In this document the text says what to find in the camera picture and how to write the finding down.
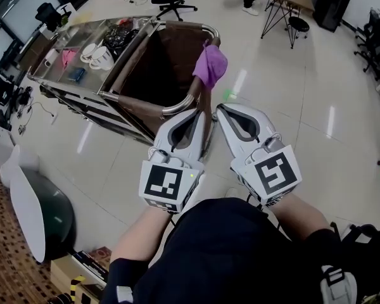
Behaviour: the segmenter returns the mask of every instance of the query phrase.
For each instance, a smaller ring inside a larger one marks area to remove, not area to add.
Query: black cabinet
[[[313,17],[322,28],[334,32],[340,25],[350,0],[317,0]]]

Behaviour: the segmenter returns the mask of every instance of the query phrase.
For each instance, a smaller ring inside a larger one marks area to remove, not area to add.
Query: white cup
[[[55,50],[55,48],[52,48],[47,55],[45,56],[45,62],[44,64],[49,68],[58,57],[59,53]]]
[[[93,70],[111,70],[114,66],[114,59],[110,51],[105,46],[97,48],[97,50],[91,56],[91,61],[89,64],[90,68]]]
[[[92,43],[90,45],[87,45],[83,52],[82,55],[80,55],[80,60],[84,63],[90,63],[91,56],[93,53],[97,50],[98,46],[95,43]]]

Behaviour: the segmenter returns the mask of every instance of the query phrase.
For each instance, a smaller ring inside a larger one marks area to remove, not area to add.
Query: patterned carpet
[[[49,276],[50,262],[34,260],[0,181],[0,303],[46,303],[59,294]]]

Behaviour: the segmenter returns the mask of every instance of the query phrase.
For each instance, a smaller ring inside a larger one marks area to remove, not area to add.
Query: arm
[[[111,255],[118,258],[151,261],[158,251],[160,241],[172,215],[155,207],[147,207],[141,217],[120,238]]]
[[[285,195],[280,202],[269,209],[292,240],[305,240],[315,231],[331,229],[325,216],[318,209],[293,193]]]

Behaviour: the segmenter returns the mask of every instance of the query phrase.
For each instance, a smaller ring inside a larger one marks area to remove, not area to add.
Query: glossy floor
[[[158,12],[149,0],[133,1],[90,0],[79,13],[82,19],[97,20]],[[229,67],[213,90],[213,107],[231,92],[229,101],[265,111],[294,147],[303,176],[296,194],[339,225],[351,221],[380,227],[380,96],[372,75],[363,73],[362,60],[352,53],[353,33],[340,27],[333,34],[303,16],[311,26],[308,38],[300,37],[290,49],[282,22],[260,39],[267,0],[256,0],[258,17],[242,11],[242,1],[186,0],[198,11],[181,14],[185,21],[213,25],[221,34]],[[50,115],[37,104],[22,137],[16,130],[29,114],[14,119],[13,137],[39,154],[41,172],[71,199],[76,250],[112,248],[144,208],[137,188],[148,147],[83,120],[30,84],[34,101],[58,118],[50,125]],[[217,127],[206,159],[203,197],[223,197],[229,187],[246,197],[229,170],[231,159]]]

